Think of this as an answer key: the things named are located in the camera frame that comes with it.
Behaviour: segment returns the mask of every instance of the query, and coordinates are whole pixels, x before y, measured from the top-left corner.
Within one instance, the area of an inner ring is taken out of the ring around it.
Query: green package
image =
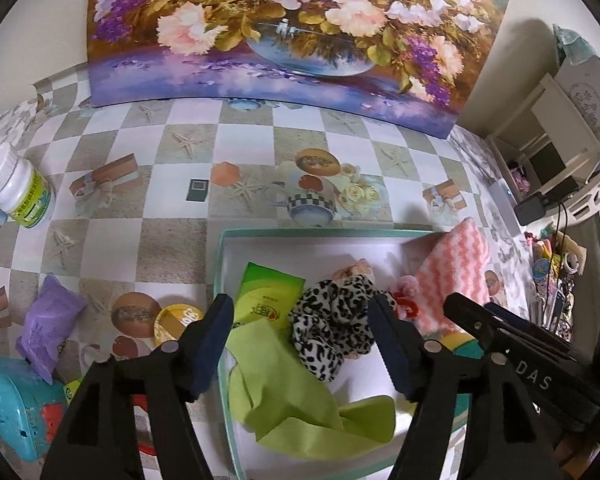
[[[288,328],[288,315],[303,287],[302,278],[249,262],[235,302],[234,324],[243,325],[265,317],[275,328]]]
[[[226,346],[237,361],[228,385],[233,418],[261,446],[303,460],[346,460],[388,444],[394,400],[377,396],[338,407],[287,332],[265,319],[232,330]]]

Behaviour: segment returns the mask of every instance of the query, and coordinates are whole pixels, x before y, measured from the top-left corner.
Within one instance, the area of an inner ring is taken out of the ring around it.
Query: silver screw
[[[162,343],[162,346],[160,346],[160,350],[162,350],[163,352],[166,352],[167,354],[171,354],[173,352],[178,351],[178,346],[179,345],[176,340],[170,339],[170,340]]]
[[[491,354],[491,360],[496,363],[498,366],[502,366],[507,363],[507,358],[504,354],[496,352],[495,354]]]
[[[437,354],[442,350],[442,345],[439,342],[430,339],[424,343],[424,349],[429,353]]]

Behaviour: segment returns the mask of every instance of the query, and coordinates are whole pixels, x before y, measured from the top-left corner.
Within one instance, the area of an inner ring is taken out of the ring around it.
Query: floral painting
[[[444,138],[508,1],[90,0],[92,99],[274,99]]]

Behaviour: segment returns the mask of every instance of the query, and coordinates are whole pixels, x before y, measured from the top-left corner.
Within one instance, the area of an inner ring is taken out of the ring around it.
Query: leopard print scrunchie
[[[304,366],[321,381],[338,375],[345,357],[371,352],[374,337],[366,313],[368,300],[385,294],[365,276],[322,280],[304,291],[289,314],[291,339]]]

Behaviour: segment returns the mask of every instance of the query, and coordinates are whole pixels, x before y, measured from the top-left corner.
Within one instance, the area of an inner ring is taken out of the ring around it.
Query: green cloth
[[[377,396],[338,407],[287,333],[266,319],[232,330],[226,344],[238,363],[229,374],[232,416],[261,446],[304,460],[355,458],[389,443],[394,400]]]

